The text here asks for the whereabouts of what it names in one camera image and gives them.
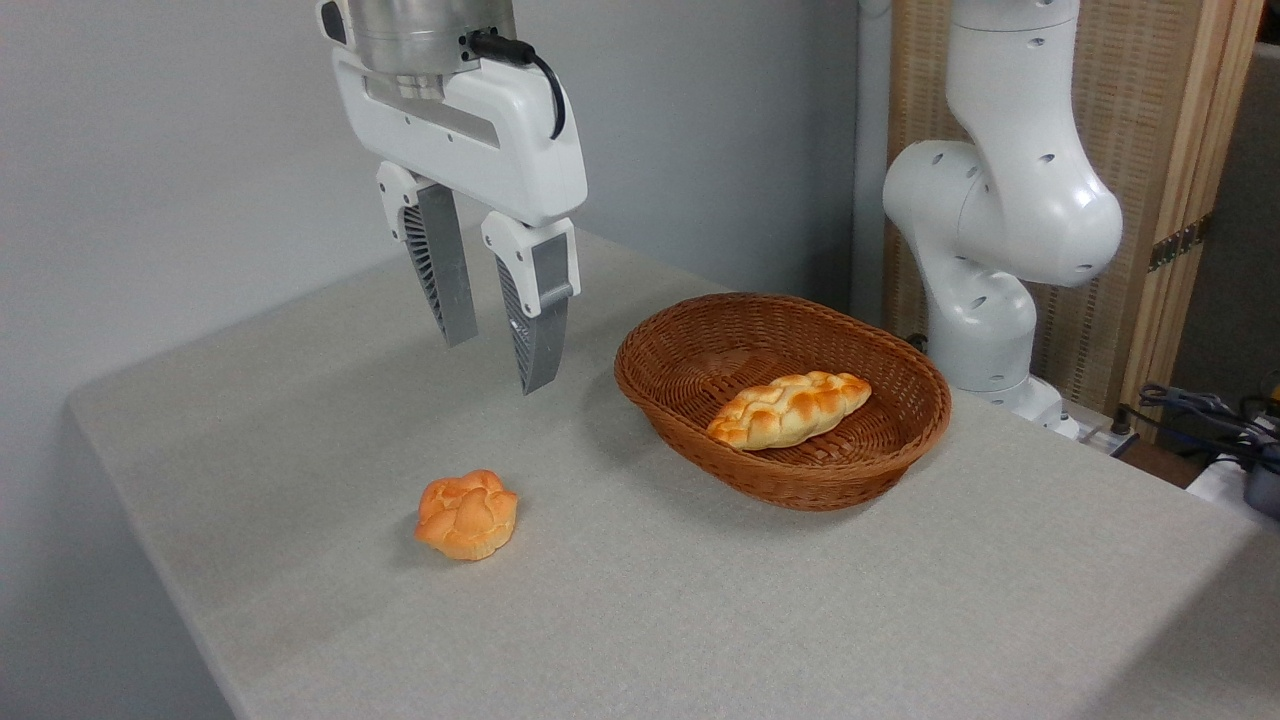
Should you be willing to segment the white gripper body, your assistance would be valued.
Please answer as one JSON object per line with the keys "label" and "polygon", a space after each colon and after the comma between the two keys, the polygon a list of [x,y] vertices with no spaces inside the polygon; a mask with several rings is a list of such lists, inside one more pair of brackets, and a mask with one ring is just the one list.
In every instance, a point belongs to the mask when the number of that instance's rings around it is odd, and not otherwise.
{"label": "white gripper body", "polygon": [[564,91],[515,40],[509,1],[321,1],[348,122],[369,151],[526,225],[581,208],[588,182]]}

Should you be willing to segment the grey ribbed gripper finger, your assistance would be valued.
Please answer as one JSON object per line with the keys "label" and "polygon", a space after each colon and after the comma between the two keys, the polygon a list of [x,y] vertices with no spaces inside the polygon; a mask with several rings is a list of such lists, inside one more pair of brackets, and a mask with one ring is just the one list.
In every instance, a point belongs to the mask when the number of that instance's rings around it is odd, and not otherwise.
{"label": "grey ribbed gripper finger", "polygon": [[575,227],[568,218],[527,227],[490,211],[481,232],[495,256],[522,392],[530,395],[554,380],[570,300],[581,293]]}
{"label": "grey ribbed gripper finger", "polygon": [[376,182],[390,236],[404,245],[447,346],[477,336],[454,193],[444,184],[383,161]]}

